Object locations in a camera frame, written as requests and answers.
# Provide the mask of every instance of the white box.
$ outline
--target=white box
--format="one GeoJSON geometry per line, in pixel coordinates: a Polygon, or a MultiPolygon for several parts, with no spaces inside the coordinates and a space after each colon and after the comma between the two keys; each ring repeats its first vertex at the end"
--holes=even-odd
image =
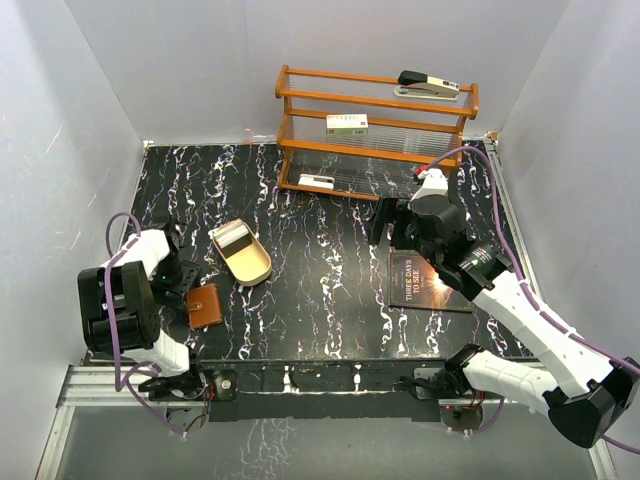
{"type": "Polygon", "coordinates": [[[327,115],[327,135],[366,135],[369,122],[365,114],[327,115]]]}

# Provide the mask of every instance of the tan tray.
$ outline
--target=tan tray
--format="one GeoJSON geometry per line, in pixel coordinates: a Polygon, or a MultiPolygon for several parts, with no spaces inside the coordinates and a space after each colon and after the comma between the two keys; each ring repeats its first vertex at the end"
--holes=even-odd
{"type": "Polygon", "coordinates": [[[218,253],[220,253],[220,256],[229,266],[229,270],[231,270],[236,281],[240,285],[253,287],[271,275],[271,257],[255,237],[249,226],[246,223],[244,225],[249,231],[251,244],[229,257],[224,256],[218,242],[216,242],[213,237],[213,232],[223,228],[225,225],[209,232],[209,237],[216,247],[216,250],[218,250],[218,253]]]}

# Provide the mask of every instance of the marble surface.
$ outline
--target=marble surface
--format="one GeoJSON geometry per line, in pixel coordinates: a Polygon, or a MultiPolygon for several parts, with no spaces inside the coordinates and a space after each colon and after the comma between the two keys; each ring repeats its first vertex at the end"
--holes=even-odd
{"type": "MultiPolygon", "coordinates": [[[[275,145],[148,150],[132,212],[143,225],[166,210],[183,222],[182,255],[202,265],[203,283],[218,286],[225,317],[224,324],[193,330],[186,318],[163,308],[163,328],[173,338],[209,360],[446,358],[467,342],[500,355],[527,355],[478,309],[387,307],[388,239],[377,247],[366,240],[374,204],[279,191],[282,160],[275,145]],[[272,258],[271,277],[253,288],[235,283],[209,238],[211,229],[235,218],[249,225],[272,258]]],[[[368,159],[350,164],[359,190],[369,185],[379,195],[415,191],[412,167],[368,159]]],[[[456,183],[471,229],[480,239],[495,238],[485,168],[465,155],[456,183]]]]}

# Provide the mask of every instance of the orange wooden rack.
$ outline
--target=orange wooden rack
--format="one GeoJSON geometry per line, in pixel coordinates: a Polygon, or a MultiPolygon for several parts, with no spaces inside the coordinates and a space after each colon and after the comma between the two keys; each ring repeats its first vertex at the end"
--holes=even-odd
{"type": "MultiPolygon", "coordinates": [[[[287,182],[295,150],[326,152],[337,155],[428,164],[443,153],[462,145],[467,119],[478,114],[478,86],[461,85],[456,102],[427,99],[398,99],[393,94],[395,78],[354,75],[316,70],[300,70],[283,65],[276,83],[276,97],[284,98],[284,115],[278,131],[278,146],[284,149],[284,163],[278,186],[283,189],[342,195],[362,200],[377,200],[375,195],[327,190],[287,182]],[[364,137],[326,135],[326,116],[335,112],[293,108],[293,99],[348,103],[370,107],[393,108],[457,117],[455,125],[368,117],[369,132],[364,137]]],[[[361,113],[357,110],[350,113],[361,113]]],[[[444,167],[457,167],[461,157],[447,159],[444,167]]]]}

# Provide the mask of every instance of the stapler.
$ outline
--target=stapler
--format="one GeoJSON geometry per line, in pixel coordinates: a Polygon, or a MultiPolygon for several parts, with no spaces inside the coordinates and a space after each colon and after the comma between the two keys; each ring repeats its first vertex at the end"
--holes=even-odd
{"type": "Polygon", "coordinates": [[[393,90],[398,97],[455,102],[460,93],[460,85],[457,83],[410,70],[402,71],[398,84],[393,90]]]}

